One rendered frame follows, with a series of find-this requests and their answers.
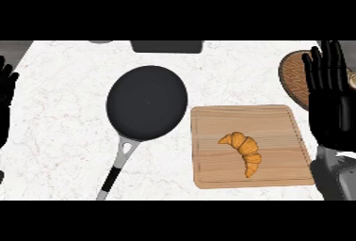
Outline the pale round object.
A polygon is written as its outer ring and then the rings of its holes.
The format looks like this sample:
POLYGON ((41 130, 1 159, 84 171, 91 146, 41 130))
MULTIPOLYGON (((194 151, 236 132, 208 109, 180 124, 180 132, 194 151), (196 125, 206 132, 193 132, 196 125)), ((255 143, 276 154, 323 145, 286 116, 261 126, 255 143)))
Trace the pale round object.
POLYGON ((356 72, 351 72, 350 70, 345 70, 347 72, 347 83, 351 86, 351 88, 356 89, 356 72))

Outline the wooden cutting board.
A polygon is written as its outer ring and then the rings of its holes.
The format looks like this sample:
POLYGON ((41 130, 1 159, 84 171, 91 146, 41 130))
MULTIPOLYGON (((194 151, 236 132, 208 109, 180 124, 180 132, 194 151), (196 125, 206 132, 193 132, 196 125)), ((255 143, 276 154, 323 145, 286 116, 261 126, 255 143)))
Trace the wooden cutting board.
POLYGON ((310 185, 310 157, 282 104, 196 106, 190 112, 199 188, 310 185))

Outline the round brown wicker placemat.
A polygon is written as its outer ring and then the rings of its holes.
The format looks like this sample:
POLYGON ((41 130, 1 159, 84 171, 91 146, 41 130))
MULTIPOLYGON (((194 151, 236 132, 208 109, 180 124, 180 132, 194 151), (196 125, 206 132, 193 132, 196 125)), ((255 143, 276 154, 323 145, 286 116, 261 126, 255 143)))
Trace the round brown wicker placemat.
POLYGON ((296 105, 304 110, 308 110, 308 89, 305 84, 304 65, 301 61, 302 54, 308 54, 308 51, 292 51, 282 58, 277 66, 277 77, 288 96, 296 105))

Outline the dark grey appliance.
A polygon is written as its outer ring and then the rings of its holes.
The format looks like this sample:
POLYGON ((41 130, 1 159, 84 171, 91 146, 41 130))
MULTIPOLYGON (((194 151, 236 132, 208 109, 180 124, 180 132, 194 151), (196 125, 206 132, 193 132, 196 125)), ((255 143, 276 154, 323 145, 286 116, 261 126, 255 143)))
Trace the dark grey appliance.
POLYGON ((132 40, 135 53, 197 54, 202 51, 200 40, 132 40))

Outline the black frying pan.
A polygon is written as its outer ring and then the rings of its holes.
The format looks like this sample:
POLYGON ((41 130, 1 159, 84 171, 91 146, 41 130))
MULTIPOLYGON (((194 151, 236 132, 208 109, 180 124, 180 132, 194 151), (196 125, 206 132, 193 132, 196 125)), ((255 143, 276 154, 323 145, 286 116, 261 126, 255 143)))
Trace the black frying pan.
POLYGON ((97 201, 106 199, 129 155, 143 141, 177 127, 187 106, 187 91, 177 74, 159 66, 141 66, 122 74, 106 97, 106 117, 116 131, 118 152, 97 201))

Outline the golden croissant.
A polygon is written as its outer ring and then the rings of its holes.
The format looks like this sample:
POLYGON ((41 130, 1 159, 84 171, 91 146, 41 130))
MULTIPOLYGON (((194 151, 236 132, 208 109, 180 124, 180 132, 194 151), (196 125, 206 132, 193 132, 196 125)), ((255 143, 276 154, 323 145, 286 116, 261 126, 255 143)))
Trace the golden croissant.
POLYGON ((245 177, 249 178, 258 170, 261 163, 261 154, 255 140, 240 132, 225 134, 218 140, 220 144, 227 144, 240 154, 245 162, 245 177))

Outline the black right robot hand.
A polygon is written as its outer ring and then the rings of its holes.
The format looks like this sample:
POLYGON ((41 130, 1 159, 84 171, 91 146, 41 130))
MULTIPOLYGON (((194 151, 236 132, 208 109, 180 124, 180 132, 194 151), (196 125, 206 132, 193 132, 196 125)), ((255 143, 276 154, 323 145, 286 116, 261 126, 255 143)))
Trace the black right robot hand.
POLYGON ((310 131, 324 148, 356 152, 356 89, 347 82, 339 42, 323 40, 310 53, 301 55, 310 131))

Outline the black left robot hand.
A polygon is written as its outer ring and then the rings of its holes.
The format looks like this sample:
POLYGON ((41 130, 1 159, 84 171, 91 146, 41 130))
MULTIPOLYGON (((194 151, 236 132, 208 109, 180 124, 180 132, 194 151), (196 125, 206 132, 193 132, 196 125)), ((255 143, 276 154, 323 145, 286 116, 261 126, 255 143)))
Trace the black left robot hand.
POLYGON ((19 73, 11 71, 11 64, 0 56, 0 148, 4 146, 10 130, 10 106, 14 91, 14 82, 19 73))

